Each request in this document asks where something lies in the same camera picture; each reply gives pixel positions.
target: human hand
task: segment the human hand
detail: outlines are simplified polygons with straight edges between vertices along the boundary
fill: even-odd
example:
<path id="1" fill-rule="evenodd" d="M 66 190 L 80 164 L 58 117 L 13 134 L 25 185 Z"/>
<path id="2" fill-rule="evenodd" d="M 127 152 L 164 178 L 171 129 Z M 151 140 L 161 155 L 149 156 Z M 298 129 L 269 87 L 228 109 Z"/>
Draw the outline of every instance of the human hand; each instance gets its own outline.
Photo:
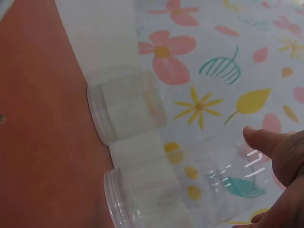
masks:
<path id="1" fill-rule="evenodd" d="M 272 159 L 273 171 L 287 187 L 272 208 L 233 228 L 304 227 L 304 131 L 289 135 L 245 127 L 247 144 Z"/>

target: teal leaf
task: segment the teal leaf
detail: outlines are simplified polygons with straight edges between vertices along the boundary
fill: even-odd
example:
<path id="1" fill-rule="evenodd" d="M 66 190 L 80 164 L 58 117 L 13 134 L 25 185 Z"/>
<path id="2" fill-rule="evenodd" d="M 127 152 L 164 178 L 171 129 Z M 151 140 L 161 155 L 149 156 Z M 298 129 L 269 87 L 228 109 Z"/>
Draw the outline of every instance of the teal leaf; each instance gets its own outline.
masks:
<path id="1" fill-rule="evenodd" d="M 262 196 L 266 193 L 265 189 L 260 188 L 258 185 L 251 181 L 243 180 L 241 178 L 228 177 L 223 182 L 226 189 L 235 196 L 249 199 Z"/>
<path id="2" fill-rule="evenodd" d="M 200 74 L 215 76 L 225 80 L 229 85 L 233 84 L 241 76 L 241 70 L 235 62 L 238 54 L 238 46 L 233 58 L 217 57 L 205 63 L 199 70 Z"/>

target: clear plastic jar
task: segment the clear plastic jar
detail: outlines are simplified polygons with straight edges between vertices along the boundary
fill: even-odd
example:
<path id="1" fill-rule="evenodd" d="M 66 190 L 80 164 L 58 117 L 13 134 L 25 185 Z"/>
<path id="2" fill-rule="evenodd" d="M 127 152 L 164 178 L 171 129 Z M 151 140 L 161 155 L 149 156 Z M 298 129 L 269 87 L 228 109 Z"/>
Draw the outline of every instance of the clear plastic jar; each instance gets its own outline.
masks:
<path id="1" fill-rule="evenodd" d="M 251 208 L 271 176 L 259 159 L 249 158 L 253 152 L 239 156 L 240 144 L 230 139 L 210 138 L 106 173 L 115 227 L 208 228 Z"/>
<path id="2" fill-rule="evenodd" d="M 113 70 L 94 75 L 108 77 Z M 118 72 L 118 77 L 87 89 L 93 121 L 106 145 L 166 125 L 163 97 L 151 71 Z"/>

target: yellow leaf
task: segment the yellow leaf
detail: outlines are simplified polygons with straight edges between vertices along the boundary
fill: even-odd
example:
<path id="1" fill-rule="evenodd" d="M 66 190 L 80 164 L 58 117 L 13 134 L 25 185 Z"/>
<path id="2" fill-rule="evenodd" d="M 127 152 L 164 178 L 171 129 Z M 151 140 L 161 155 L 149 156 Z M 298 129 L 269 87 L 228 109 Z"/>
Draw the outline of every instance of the yellow leaf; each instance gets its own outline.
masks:
<path id="1" fill-rule="evenodd" d="M 296 116 L 295 112 L 292 110 L 291 107 L 287 106 L 287 105 L 284 105 L 283 106 L 283 110 L 285 112 L 285 114 L 292 120 L 292 121 L 295 121 L 296 123 L 299 123 L 299 119 L 298 117 Z"/>
<path id="2" fill-rule="evenodd" d="M 282 77 L 288 77 L 293 74 L 293 70 L 290 67 L 284 67 L 282 70 Z"/>
<path id="3" fill-rule="evenodd" d="M 243 94 L 237 101 L 237 110 L 242 114 L 253 114 L 266 103 L 271 88 L 260 89 Z"/>
<path id="4" fill-rule="evenodd" d="M 184 171 L 189 178 L 194 180 L 198 178 L 198 171 L 192 166 L 185 167 Z"/>
<path id="5" fill-rule="evenodd" d="M 200 190 L 197 187 L 193 186 L 193 185 L 191 185 L 191 186 L 188 187 L 187 192 L 188 192 L 188 196 L 192 200 L 199 200 L 200 197 L 201 197 Z"/>
<path id="6" fill-rule="evenodd" d="M 164 146 L 164 149 L 170 164 L 179 164 L 184 161 L 184 154 L 177 143 L 170 142 Z"/>

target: yellow flower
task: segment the yellow flower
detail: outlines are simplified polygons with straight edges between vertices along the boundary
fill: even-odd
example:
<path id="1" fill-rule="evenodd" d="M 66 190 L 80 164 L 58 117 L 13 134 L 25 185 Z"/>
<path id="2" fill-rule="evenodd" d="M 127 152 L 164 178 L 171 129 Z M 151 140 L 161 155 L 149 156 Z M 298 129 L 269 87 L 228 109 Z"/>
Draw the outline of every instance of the yellow flower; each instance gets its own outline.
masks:
<path id="1" fill-rule="evenodd" d="M 180 118 L 188 113 L 193 112 L 193 114 L 190 116 L 190 119 L 188 120 L 188 124 L 192 123 L 193 120 L 195 119 L 195 117 L 197 115 L 199 115 L 199 127 L 201 129 L 204 129 L 204 120 L 203 120 L 203 111 L 212 114 L 212 115 L 217 115 L 217 116 L 221 116 L 220 113 L 212 110 L 212 109 L 208 109 L 208 107 L 214 106 L 218 103 L 221 103 L 224 101 L 224 99 L 219 99 L 219 100 L 213 100 L 213 101 L 209 101 L 207 103 L 204 104 L 205 101 L 207 101 L 210 97 L 211 97 L 212 93 L 209 93 L 207 95 L 205 95 L 202 99 L 199 100 L 197 93 L 195 91 L 195 88 L 192 86 L 191 87 L 191 98 L 194 102 L 194 104 L 191 103 L 187 103 L 187 102 L 182 102 L 182 101 L 174 101 L 173 103 L 175 103 L 176 105 L 180 105 L 180 106 L 184 106 L 184 107 L 190 107 L 189 109 L 183 111 L 182 113 L 178 114 L 174 120 L 176 120 L 177 118 Z"/>
<path id="2" fill-rule="evenodd" d="M 233 9 L 233 10 L 235 10 L 236 12 L 240 13 L 240 10 L 239 10 L 240 6 L 229 4 L 228 0 L 224 0 L 224 3 L 225 3 L 225 4 L 223 5 L 224 7 L 228 8 L 228 9 Z"/>
<path id="3" fill-rule="evenodd" d="M 297 59 L 301 60 L 302 57 L 300 56 L 300 54 L 303 53 L 304 46 L 298 46 L 297 45 L 297 42 L 298 42 L 297 40 L 292 41 L 291 39 L 289 39 L 286 36 L 284 36 L 284 38 L 285 38 L 285 40 L 278 39 L 278 41 L 280 41 L 284 44 L 287 44 L 287 46 L 281 48 L 280 50 L 278 50 L 278 52 L 287 51 L 287 50 L 291 49 L 290 58 L 296 57 Z"/>

